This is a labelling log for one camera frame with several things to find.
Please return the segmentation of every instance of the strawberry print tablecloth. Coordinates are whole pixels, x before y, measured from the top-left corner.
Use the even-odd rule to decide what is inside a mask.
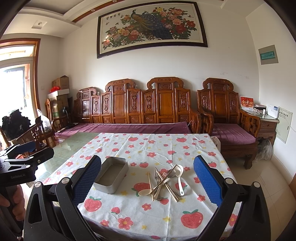
[[[202,232],[217,209],[210,202],[193,170],[193,160],[202,155],[209,166],[220,171],[224,178],[234,179],[232,172],[207,134],[115,134],[100,133],[60,166],[44,184],[71,177],[84,167],[93,155],[102,162],[109,156],[126,158],[128,172],[114,194],[106,194],[92,187],[84,203],[78,208],[96,233],[112,240],[194,240]],[[149,188],[147,172],[156,186],[154,170],[161,172],[175,164],[184,167],[181,177],[185,195],[175,202],[166,188],[161,201],[151,196],[138,196]],[[178,191],[178,180],[168,183]],[[237,203],[225,228],[223,237],[236,221],[240,204]]]

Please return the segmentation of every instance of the picture frame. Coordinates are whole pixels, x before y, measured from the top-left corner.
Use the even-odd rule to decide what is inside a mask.
[[[143,3],[99,16],[97,58],[133,49],[174,45],[208,47],[197,2]]]

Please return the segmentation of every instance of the plastic bag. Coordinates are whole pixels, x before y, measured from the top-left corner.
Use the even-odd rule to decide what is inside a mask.
[[[52,125],[50,124],[50,120],[44,116],[41,112],[41,110],[37,109],[38,116],[41,116],[42,125],[45,132],[50,132],[52,130]]]
[[[270,160],[271,156],[272,156],[271,142],[269,139],[265,139],[258,145],[257,156],[254,161]]]

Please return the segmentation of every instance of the white ladle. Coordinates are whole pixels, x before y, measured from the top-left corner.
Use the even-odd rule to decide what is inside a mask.
[[[180,190],[181,196],[184,196],[184,190],[183,190],[181,179],[180,179],[183,172],[184,172],[184,168],[181,165],[177,165],[175,168],[175,175],[176,175],[176,177],[178,177],[179,190]]]
[[[161,184],[157,185],[155,188],[152,189],[152,191],[150,189],[144,189],[138,192],[139,196],[146,196],[151,194],[156,188],[158,188],[160,185],[167,183],[170,180],[170,178],[165,179]]]

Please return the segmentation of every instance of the metal container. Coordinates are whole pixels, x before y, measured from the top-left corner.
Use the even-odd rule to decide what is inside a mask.
[[[95,189],[108,194],[115,193],[127,171],[128,162],[125,158],[108,157],[94,181]]]

